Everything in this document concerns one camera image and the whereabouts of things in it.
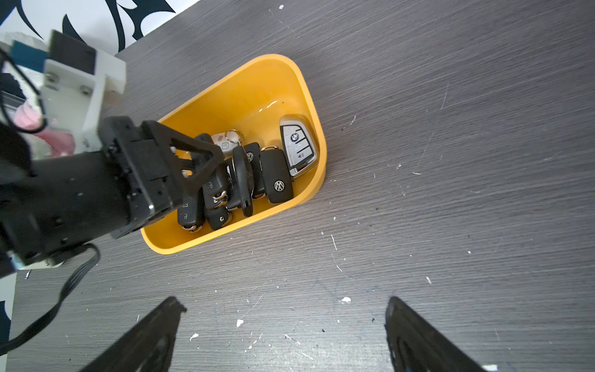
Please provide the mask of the black car key top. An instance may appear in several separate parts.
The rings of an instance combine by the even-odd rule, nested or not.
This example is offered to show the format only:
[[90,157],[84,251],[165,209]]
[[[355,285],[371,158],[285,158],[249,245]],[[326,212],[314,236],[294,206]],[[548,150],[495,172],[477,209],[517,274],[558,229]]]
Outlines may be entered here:
[[205,223],[205,206],[202,190],[196,195],[185,196],[178,209],[178,224],[191,233],[198,232]]

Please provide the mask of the white silver car key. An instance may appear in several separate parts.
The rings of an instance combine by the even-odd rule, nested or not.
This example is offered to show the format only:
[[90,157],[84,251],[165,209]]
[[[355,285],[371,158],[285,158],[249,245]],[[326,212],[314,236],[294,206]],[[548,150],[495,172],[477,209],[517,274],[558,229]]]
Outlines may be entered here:
[[227,130],[224,133],[212,135],[212,141],[221,148],[225,156],[229,156],[235,148],[242,145],[244,135],[239,130]]

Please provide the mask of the silver black BMW key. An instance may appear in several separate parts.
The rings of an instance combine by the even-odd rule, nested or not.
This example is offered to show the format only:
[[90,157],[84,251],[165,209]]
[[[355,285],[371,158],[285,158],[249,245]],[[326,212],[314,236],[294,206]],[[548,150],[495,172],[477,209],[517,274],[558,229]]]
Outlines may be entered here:
[[292,178],[299,178],[316,166],[319,151],[304,116],[283,116],[280,134]]

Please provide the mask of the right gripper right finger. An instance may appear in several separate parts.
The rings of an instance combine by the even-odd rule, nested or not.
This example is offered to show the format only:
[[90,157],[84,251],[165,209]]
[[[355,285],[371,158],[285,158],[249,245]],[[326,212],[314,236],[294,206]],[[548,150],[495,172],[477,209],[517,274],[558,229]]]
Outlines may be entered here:
[[390,362],[396,371],[482,371],[403,300],[389,299],[385,330]]

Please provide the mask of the yellow plastic storage box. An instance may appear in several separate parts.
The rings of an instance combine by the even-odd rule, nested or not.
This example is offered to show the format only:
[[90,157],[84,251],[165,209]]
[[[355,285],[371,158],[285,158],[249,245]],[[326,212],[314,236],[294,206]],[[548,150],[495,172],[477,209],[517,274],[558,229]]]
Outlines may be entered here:
[[253,216],[235,210],[227,226],[217,230],[203,226],[198,232],[183,229],[176,212],[171,212],[141,230],[149,248],[162,255],[177,254],[306,203],[322,187],[328,160],[325,134],[304,76],[296,63],[280,54],[250,60],[161,118],[160,123],[188,136],[238,130],[249,143],[280,146],[284,116],[307,120],[319,152],[317,163],[293,182],[292,200],[273,205],[260,198],[254,202]]

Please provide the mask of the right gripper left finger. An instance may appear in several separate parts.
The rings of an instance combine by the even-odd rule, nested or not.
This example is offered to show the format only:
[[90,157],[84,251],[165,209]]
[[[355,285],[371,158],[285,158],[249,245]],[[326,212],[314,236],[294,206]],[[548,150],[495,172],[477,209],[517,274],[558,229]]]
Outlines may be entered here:
[[168,371],[181,316],[187,309],[166,298],[83,371]]

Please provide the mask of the black flip key slanted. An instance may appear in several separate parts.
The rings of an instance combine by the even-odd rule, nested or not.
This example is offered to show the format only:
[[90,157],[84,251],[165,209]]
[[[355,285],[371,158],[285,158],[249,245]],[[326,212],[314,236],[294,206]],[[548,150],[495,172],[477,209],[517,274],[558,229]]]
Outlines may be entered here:
[[229,170],[233,188],[229,204],[233,208],[242,209],[245,217],[251,217],[253,215],[254,176],[251,163],[243,147],[237,147],[232,151]]

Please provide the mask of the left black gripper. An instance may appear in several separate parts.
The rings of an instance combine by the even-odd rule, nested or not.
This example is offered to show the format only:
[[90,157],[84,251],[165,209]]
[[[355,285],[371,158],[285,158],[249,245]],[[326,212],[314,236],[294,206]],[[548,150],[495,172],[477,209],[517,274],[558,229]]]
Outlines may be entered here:
[[1,268],[64,262],[85,243],[162,219],[192,196],[224,161],[210,141],[157,121],[104,119],[96,152],[29,161],[1,183]]

